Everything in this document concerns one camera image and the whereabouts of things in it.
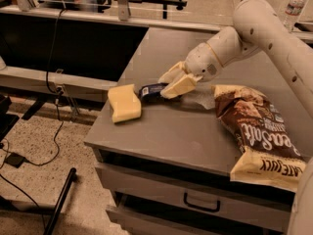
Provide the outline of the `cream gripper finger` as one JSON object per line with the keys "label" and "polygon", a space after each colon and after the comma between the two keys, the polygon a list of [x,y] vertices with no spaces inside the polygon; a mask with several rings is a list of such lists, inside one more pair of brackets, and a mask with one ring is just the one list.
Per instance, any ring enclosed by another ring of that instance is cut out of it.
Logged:
{"label": "cream gripper finger", "polygon": [[159,79],[159,83],[175,83],[184,78],[186,75],[184,62],[180,61],[165,72]]}
{"label": "cream gripper finger", "polygon": [[161,90],[160,95],[166,99],[176,98],[193,91],[202,76],[191,73],[182,75],[177,81],[172,81]]}

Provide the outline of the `white rounded gripper body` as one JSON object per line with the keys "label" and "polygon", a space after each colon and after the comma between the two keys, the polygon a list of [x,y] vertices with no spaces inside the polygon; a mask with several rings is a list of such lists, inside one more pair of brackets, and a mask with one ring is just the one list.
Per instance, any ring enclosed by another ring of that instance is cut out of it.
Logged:
{"label": "white rounded gripper body", "polygon": [[208,43],[201,43],[187,56],[184,67],[197,81],[210,81],[222,72],[222,64]]}

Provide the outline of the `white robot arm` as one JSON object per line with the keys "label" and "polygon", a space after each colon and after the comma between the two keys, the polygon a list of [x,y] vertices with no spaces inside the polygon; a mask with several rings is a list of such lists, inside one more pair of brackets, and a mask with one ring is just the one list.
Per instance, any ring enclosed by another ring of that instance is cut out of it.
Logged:
{"label": "white robot arm", "polygon": [[[176,98],[210,81],[229,64],[262,50],[308,114],[313,114],[313,50],[292,35],[265,0],[243,0],[227,26],[193,49],[159,81],[161,96]],[[292,144],[284,122],[261,92],[240,85],[212,88],[216,116],[236,136],[242,156],[233,181],[268,185],[295,196],[287,235],[312,235],[312,163]]]}

